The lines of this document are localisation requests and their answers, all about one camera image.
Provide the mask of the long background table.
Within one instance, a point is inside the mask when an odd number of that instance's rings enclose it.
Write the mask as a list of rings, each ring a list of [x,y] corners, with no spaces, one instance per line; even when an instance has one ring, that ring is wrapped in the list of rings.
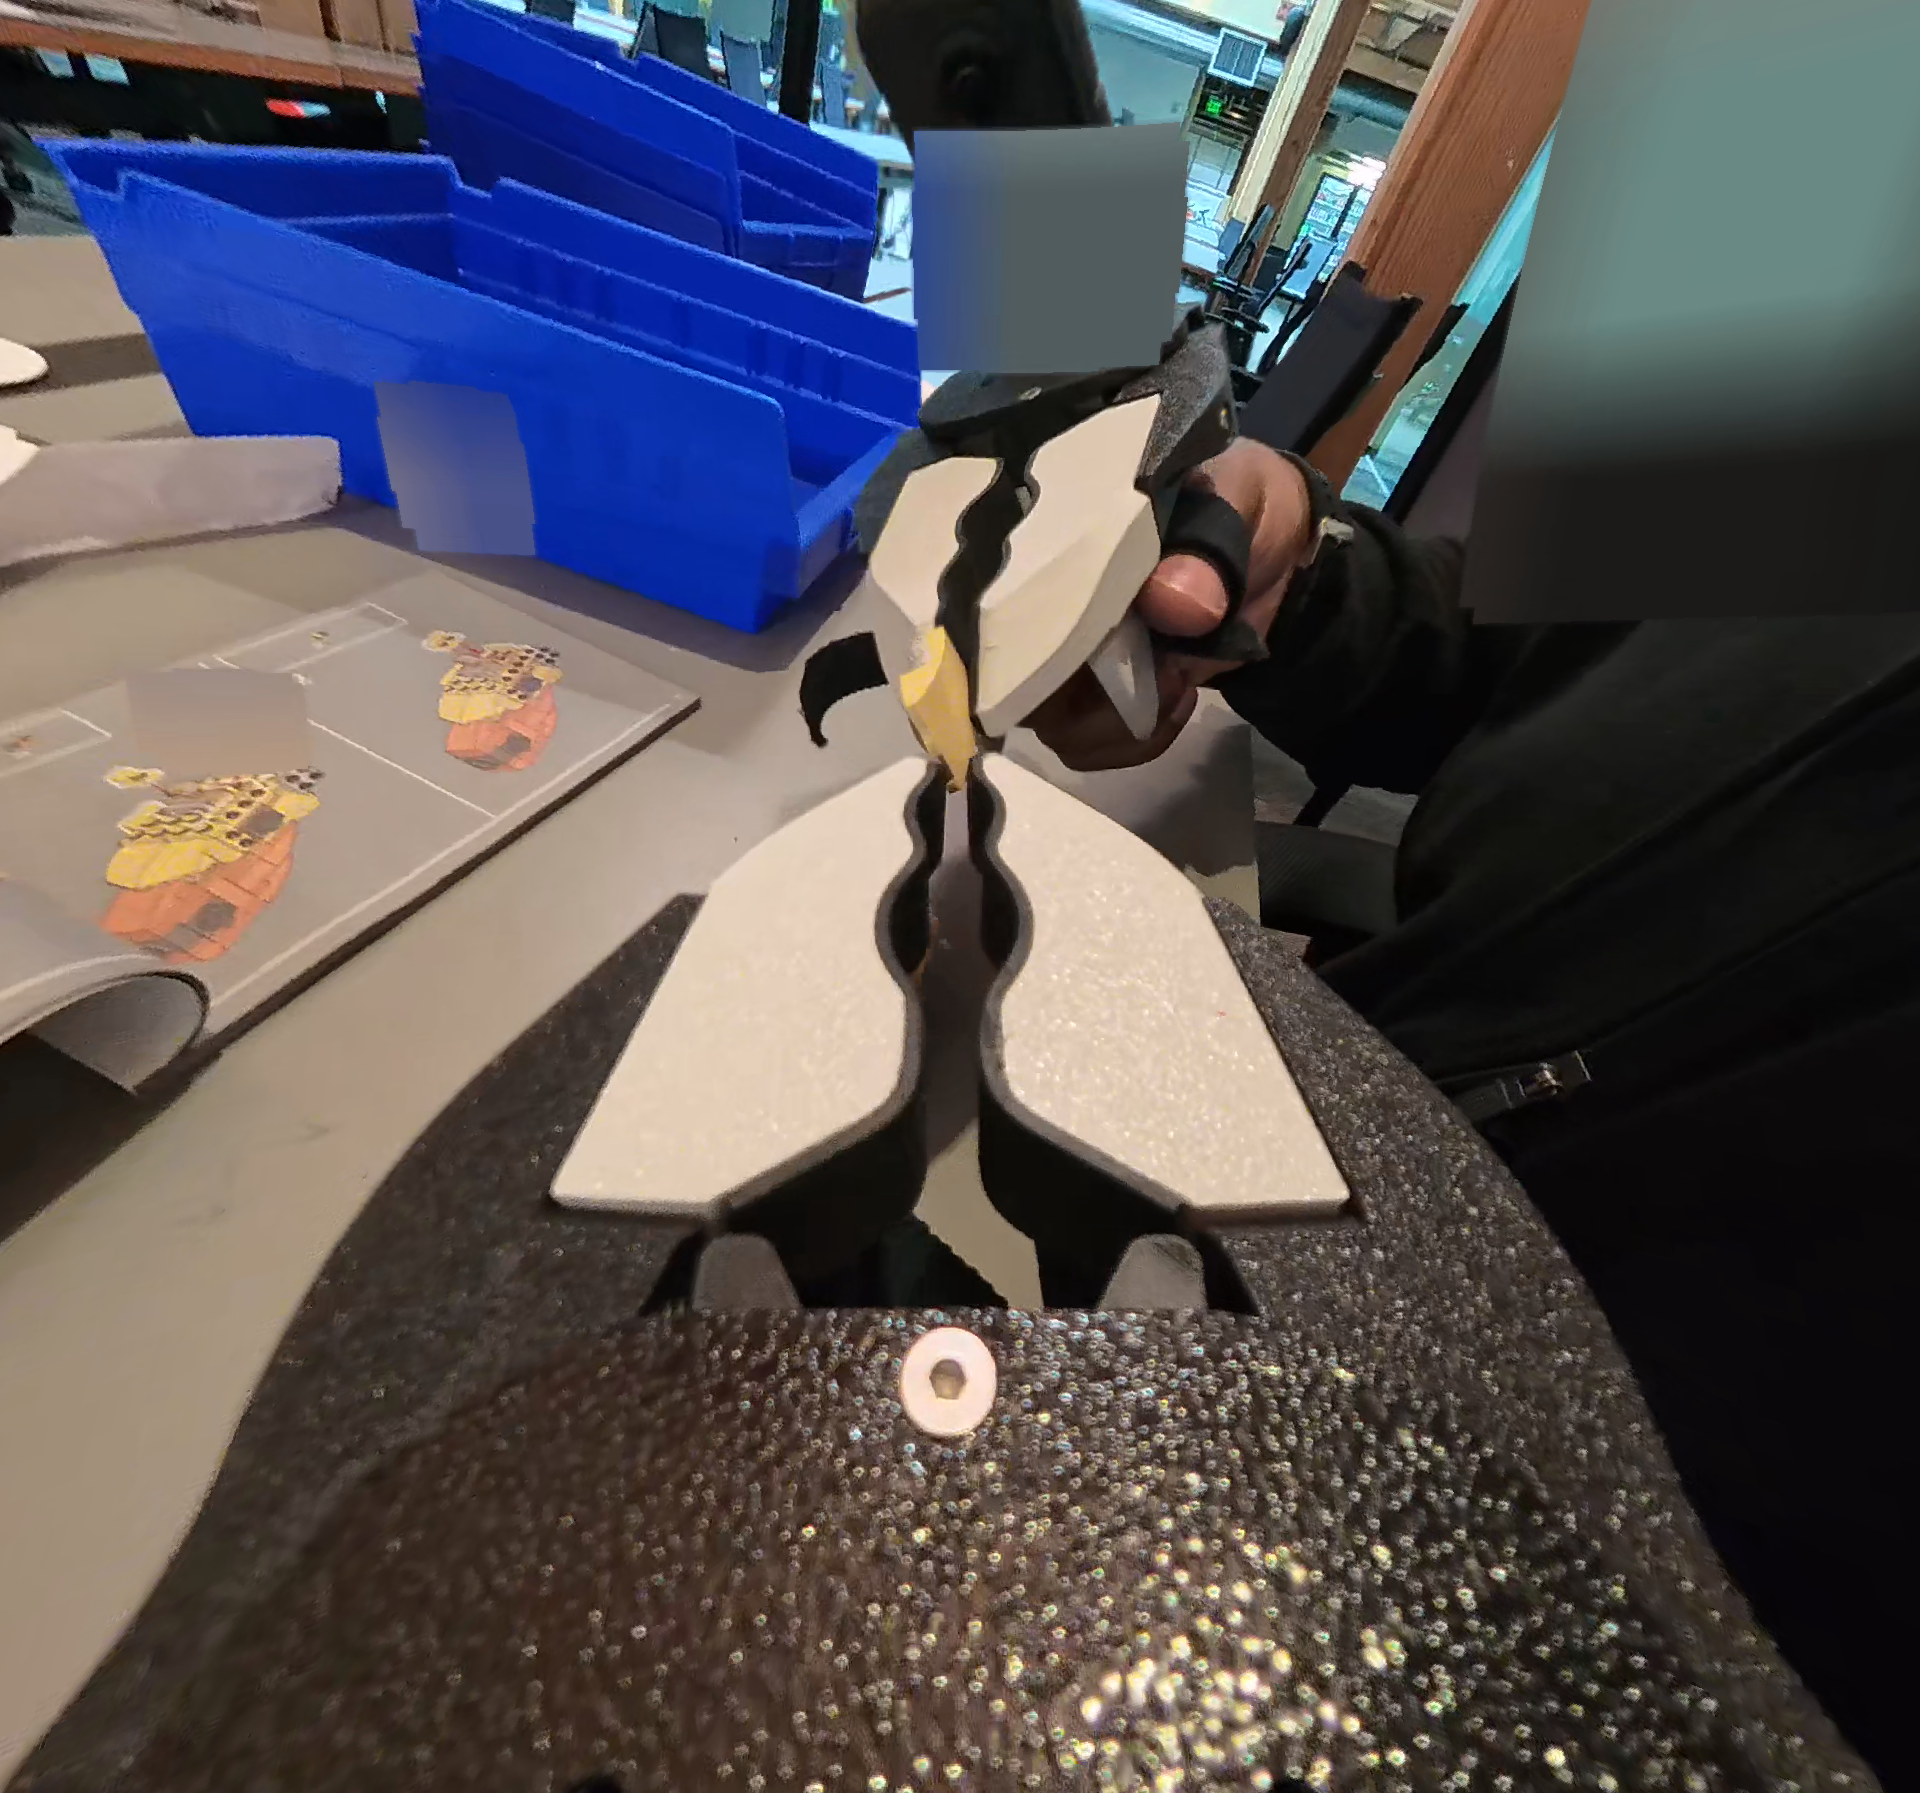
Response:
[[[227,21],[171,2],[2,0],[2,43],[221,76],[419,97],[416,61]]]

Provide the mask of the grey instruction booklet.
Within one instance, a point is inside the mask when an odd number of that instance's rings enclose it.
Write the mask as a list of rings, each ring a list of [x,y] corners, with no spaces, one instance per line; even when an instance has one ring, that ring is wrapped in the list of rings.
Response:
[[[3,717],[2,1036],[137,1092],[218,1053],[696,711],[442,574]]]

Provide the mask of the person's dark clothing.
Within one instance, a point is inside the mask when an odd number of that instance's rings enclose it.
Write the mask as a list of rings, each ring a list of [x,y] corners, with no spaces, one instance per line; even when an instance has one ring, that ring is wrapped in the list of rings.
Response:
[[[1694,1511],[1916,1788],[1918,621],[1507,627],[1329,986],[1584,1276]]]

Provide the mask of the dark fabric chair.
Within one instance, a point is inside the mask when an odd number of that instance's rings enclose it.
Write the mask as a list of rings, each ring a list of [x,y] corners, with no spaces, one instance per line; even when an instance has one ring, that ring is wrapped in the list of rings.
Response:
[[[1412,294],[1371,294],[1358,267],[1340,267],[1240,411],[1240,435],[1305,458],[1354,411],[1421,305]]]

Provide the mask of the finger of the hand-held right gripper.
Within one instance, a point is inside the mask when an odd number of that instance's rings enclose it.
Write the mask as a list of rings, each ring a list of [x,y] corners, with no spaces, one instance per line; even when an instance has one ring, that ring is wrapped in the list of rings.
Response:
[[[1116,403],[1046,438],[1026,463],[1030,505],[976,608],[975,717],[1011,732],[1083,667],[1131,738],[1160,712],[1146,627],[1134,598],[1162,559],[1162,531],[1136,474],[1154,393]]]
[[[931,627],[941,580],[957,553],[957,527],[996,482],[992,458],[946,458],[912,470],[870,550],[870,578],[905,627]]]

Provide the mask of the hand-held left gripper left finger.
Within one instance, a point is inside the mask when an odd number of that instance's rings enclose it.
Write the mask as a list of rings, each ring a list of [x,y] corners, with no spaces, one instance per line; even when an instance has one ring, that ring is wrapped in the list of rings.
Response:
[[[549,1196],[721,1216],[902,1113],[921,1066],[927,767],[899,758],[708,890]]]

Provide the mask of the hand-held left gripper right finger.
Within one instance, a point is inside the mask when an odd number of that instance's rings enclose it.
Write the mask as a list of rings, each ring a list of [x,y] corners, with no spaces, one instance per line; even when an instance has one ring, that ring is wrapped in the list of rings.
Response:
[[[1071,1171],[1191,1220],[1343,1212],[1348,1183],[1198,887],[1009,758],[976,762],[970,826],[999,1113]]]

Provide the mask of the grey paper strip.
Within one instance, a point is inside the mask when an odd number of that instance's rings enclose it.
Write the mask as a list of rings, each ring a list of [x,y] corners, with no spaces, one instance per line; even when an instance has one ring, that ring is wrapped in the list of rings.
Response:
[[[2,565],[295,523],[333,509],[329,437],[41,444],[2,431]]]

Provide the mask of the blue storage bin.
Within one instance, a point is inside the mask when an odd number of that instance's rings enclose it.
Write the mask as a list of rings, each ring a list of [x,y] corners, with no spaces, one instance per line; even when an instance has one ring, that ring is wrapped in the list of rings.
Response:
[[[852,148],[537,15],[414,8],[426,137],[467,187],[513,181],[864,300],[879,171]]]
[[[187,425],[414,438],[525,484],[520,553],[761,631],[852,547],[913,328],[513,181],[371,152],[46,140]]]

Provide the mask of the person's right forearm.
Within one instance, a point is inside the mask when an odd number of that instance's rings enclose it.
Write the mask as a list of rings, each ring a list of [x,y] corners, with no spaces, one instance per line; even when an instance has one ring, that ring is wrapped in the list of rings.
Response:
[[[1266,656],[1210,685],[1316,782],[1421,794],[1519,646],[1458,604],[1463,547],[1340,503],[1283,591]]]

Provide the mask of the person's right hand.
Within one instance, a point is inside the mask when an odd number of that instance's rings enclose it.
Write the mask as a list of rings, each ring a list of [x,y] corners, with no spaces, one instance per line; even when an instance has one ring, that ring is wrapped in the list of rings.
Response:
[[[1274,626],[1287,581],[1311,556],[1316,526],[1309,484],[1285,458],[1256,440],[1235,438],[1201,466],[1191,487],[1232,505],[1248,535],[1251,556],[1239,618],[1261,633]],[[1023,727],[1071,773],[1134,769],[1163,755],[1196,709],[1198,693],[1239,670],[1235,660],[1177,651],[1173,642],[1207,635],[1221,623],[1226,589],[1210,560],[1163,556],[1136,595],[1146,630],[1163,638],[1154,651],[1156,717],[1151,734],[1134,735],[1104,688],[1088,671],[1043,702]]]

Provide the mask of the grey desk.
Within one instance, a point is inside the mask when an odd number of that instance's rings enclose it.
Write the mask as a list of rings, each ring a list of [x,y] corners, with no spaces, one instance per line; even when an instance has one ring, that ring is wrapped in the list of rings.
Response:
[[[182,432],[88,239],[3,242],[3,339],[60,388],[3,417],[47,443]],[[383,506],[310,526],[3,568],[3,720],[200,656],[410,572]],[[131,1102],[3,1050],[3,1785],[185,1536],[326,1255],[396,1159],[513,1038],[677,893],[909,749],[858,697],[814,750],[799,662],[861,630],[855,565],[741,635],[541,560],[457,578],[697,697],[697,711],[255,1025],[176,1098]],[[1154,764],[1074,782],[1009,753],[1256,911],[1253,738],[1205,697]]]

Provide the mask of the wooden pillar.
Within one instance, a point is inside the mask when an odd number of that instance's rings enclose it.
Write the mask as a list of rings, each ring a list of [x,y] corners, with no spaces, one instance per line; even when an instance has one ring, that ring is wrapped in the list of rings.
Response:
[[[1309,462],[1347,484],[1540,154],[1590,0],[1464,0],[1348,254],[1369,295],[1417,312]]]

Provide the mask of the small tan brick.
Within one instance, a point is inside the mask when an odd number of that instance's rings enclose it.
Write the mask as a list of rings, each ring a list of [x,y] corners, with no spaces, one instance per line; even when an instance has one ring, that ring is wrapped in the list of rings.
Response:
[[[915,635],[913,665],[899,676],[897,692],[927,760],[938,769],[948,794],[959,794],[978,755],[978,734],[970,676],[943,626]]]

